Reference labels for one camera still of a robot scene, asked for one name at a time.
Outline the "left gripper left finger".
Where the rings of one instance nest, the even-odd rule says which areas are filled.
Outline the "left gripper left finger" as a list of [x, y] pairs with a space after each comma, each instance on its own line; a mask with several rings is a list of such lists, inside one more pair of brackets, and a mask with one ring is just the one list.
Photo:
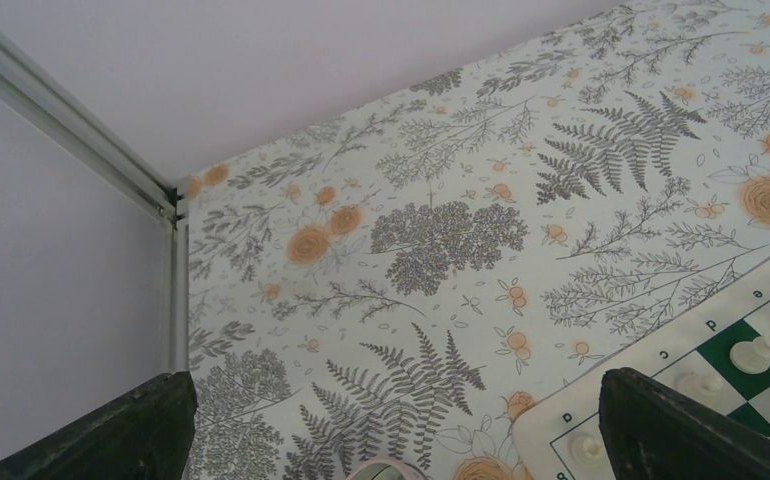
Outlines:
[[0, 460], [0, 479], [181, 479], [197, 408], [190, 373], [157, 375]]

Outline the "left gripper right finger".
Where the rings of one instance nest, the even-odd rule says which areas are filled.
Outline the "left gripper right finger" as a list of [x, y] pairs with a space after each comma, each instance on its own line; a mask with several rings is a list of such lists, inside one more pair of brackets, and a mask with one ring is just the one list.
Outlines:
[[617, 479], [770, 479], [770, 439], [632, 368], [603, 374], [599, 430]]

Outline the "white chess piece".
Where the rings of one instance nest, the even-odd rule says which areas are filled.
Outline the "white chess piece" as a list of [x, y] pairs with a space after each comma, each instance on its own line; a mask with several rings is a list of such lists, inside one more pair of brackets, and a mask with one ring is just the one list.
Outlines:
[[770, 331], [753, 340], [739, 341], [729, 351], [729, 359], [739, 371], [757, 375], [770, 368]]
[[585, 467], [596, 467], [606, 459], [606, 450], [603, 442], [591, 435], [580, 435], [574, 438], [570, 445], [572, 458]]
[[688, 374], [677, 382], [677, 391], [701, 404], [713, 404], [721, 395], [724, 380], [717, 374]]

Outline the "green white chess board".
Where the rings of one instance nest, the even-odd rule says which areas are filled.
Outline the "green white chess board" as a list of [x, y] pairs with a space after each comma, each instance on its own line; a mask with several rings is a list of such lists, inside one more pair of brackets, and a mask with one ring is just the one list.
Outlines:
[[704, 405], [770, 439], [770, 368], [746, 374], [729, 359], [734, 344], [768, 331], [770, 260], [521, 415], [512, 428], [521, 462], [535, 479], [613, 478], [607, 454], [601, 465], [589, 468], [572, 458], [570, 445], [580, 435], [601, 440], [601, 379], [622, 367], [674, 390], [685, 375], [717, 374], [724, 380], [720, 398]]

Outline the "floral patterned table mat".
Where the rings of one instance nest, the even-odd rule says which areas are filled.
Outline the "floral patterned table mat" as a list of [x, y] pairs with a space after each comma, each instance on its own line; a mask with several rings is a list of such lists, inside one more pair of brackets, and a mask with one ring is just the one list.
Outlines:
[[206, 169], [192, 479], [529, 479], [512, 424], [770, 257], [770, 1], [632, 1]]

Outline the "aluminium corner post left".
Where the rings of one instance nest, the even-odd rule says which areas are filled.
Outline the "aluminium corner post left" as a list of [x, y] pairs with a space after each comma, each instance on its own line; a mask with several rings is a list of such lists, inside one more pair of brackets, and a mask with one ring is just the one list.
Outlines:
[[187, 370], [187, 204], [178, 188], [2, 32], [0, 100], [161, 224], [160, 363]]

